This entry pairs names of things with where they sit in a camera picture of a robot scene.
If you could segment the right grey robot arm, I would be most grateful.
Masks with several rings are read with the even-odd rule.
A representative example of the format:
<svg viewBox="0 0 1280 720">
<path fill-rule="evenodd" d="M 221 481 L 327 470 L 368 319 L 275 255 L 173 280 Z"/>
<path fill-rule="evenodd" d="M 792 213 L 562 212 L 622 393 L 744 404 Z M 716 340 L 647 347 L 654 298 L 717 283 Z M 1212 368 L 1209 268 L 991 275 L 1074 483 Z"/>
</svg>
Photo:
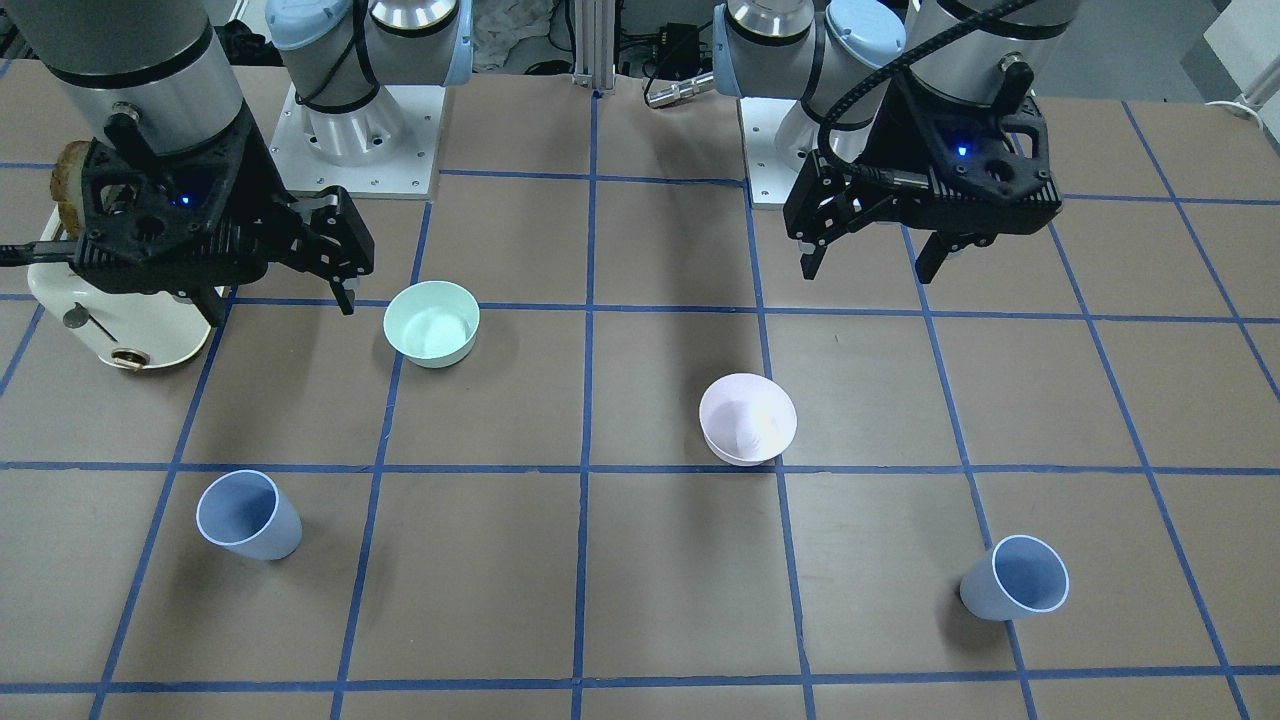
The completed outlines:
<svg viewBox="0 0 1280 720">
<path fill-rule="evenodd" d="M 169 293 L 219 327 L 223 287 L 273 264 L 321 278 L 355 310 L 375 243 L 333 179 L 302 196 L 282 178 L 221 37 L 198 1 L 9 1 L 38 60 L 93 137 L 56 178 L 67 240 L 6 243 L 4 266 L 64 264 L 105 293 Z M 463 85 L 468 1 L 270 1 L 271 44 L 311 154 L 384 161 L 408 145 L 390 92 Z"/>
</svg>

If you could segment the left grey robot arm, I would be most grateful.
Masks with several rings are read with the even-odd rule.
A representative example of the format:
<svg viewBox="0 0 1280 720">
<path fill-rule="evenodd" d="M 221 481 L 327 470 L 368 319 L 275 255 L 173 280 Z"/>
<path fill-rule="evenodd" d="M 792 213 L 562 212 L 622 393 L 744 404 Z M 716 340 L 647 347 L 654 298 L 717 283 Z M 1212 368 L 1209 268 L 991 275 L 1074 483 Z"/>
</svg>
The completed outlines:
<svg viewBox="0 0 1280 720">
<path fill-rule="evenodd" d="M 929 232 L 915 274 L 1029 236 L 1060 214 L 1050 135 L 1032 96 L 1076 1 L 728 1 L 713 17 L 717 90 L 791 100 L 812 127 L 783 222 L 815 278 L 869 224 Z"/>
</svg>

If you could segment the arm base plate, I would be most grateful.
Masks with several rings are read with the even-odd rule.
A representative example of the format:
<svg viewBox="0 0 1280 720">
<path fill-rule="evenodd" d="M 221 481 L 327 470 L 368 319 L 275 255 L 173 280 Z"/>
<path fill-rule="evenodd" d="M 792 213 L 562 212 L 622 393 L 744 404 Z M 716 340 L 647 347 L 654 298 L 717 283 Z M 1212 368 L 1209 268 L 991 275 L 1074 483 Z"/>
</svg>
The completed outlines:
<svg viewBox="0 0 1280 720">
<path fill-rule="evenodd" d="M 817 142 L 818 123 L 797 100 L 739 100 L 742 150 L 754 208 L 780 210 Z"/>
<path fill-rule="evenodd" d="M 268 149 L 298 196 L 340 186 L 355 199 L 428 200 L 447 99 L 439 86 L 384 86 L 367 105 L 330 114 L 288 94 Z"/>
</svg>

